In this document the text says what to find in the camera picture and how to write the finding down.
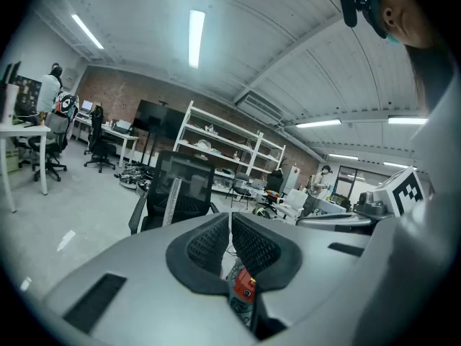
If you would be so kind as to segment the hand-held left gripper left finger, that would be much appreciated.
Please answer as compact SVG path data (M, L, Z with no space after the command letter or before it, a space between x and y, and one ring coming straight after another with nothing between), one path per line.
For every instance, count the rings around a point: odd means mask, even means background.
M228 219L216 213L122 239L64 277L45 304L79 342L254 345L220 276Z

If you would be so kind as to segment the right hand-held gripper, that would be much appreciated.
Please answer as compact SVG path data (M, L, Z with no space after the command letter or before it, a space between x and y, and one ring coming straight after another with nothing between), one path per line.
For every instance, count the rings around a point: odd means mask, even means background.
M424 190L414 167L403 169L385 180L372 191L362 192L353 211L355 213L329 213L299 218L297 226L370 226L372 216L381 219L393 214L400 217L425 199Z

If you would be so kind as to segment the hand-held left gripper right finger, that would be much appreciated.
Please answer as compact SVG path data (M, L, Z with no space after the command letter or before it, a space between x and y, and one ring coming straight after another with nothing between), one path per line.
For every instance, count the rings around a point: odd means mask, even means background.
M256 281L251 329L286 329L320 306L352 270L367 235L232 215L233 248Z

